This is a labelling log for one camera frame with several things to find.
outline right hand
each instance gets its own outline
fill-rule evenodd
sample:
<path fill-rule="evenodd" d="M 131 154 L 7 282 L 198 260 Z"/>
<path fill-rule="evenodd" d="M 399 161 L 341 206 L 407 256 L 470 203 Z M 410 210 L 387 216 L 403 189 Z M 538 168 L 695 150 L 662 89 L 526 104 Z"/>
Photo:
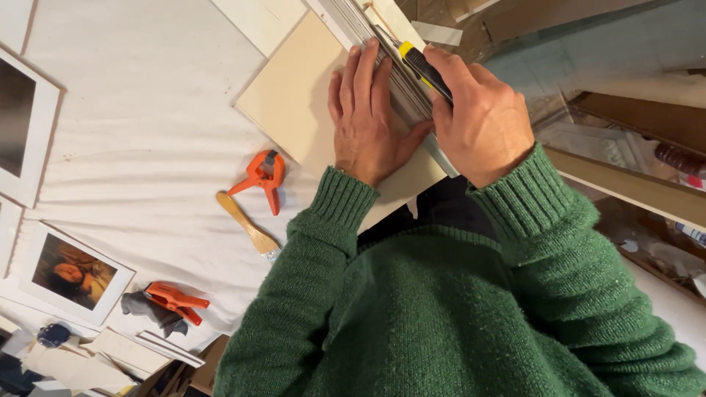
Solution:
<path fill-rule="evenodd" d="M 525 97 L 478 64 L 426 46 L 426 60 L 453 95 L 451 107 L 430 90 L 439 147 L 478 189 L 509 174 L 534 146 Z"/>

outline white mat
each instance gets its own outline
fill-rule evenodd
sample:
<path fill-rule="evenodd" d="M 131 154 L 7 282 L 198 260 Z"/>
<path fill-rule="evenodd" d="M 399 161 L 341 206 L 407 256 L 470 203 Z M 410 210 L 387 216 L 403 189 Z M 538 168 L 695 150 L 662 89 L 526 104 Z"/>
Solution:
<path fill-rule="evenodd" d="M 263 55 L 208 0 L 40 0 L 25 56 L 68 92 L 11 275 L 34 220 L 44 219 L 135 270 L 130 290 L 167 280 L 206 292 L 204 323 L 174 343 L 202 348 L 232 333 L 270 267 L 214 194 L 274 147 L 230 107 Z M 289 219 L 316 192 L 313 177 L 287 164 L 277 217 L 262 191 L 236 196 L 281 243 Z M 32 315 L 37 323 L 45 317 Z M 107 325 L 128 335 L 157 332 L 119 307 Z"/>

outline orange spring clamp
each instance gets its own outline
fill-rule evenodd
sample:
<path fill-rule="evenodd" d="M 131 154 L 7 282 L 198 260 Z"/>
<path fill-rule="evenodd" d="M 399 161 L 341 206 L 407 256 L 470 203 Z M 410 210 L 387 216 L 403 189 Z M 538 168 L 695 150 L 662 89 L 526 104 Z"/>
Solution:
<path fill-rule="evenodd" d="M 182 291 L 160 281 L 150 283 L 145 288 L 144 294 L 147 299 L 167 310 L 176 312 L 195 326 L 201 324 L 202 318 L 196 314 L 192 307 L 205 309 L 211 304 L 208 300 L 185 295 Z"/>
<path fill-rule="evenodd" d="M 243 191 L 251 186 L 259 186 L 265 190 L 270 202 L 272 215 L 280 213 L 280 197 L 277 188 L 285 179 L 285 161 L 274 150 L 260 152 L 246 168 L 248 179 L 239 182 L 228 191 L 228 196 Z"/>

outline left hand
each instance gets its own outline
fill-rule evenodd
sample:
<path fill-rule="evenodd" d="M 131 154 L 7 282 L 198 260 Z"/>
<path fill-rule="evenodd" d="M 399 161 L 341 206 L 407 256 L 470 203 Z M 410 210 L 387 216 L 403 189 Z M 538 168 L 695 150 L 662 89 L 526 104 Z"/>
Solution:
<path fill-rule="evenodd" d="M 375 70 L 379 43 L 370 39 L 364 51 L 352 47 L 343 75 L 334 71 L 328 88 L 328 110 L 336 125 L 336 168 L 377 188 L 419 147 L 433 122 L 414 126 L 407 136 L 390 130 L 390 72 L 386 57 Z"/>

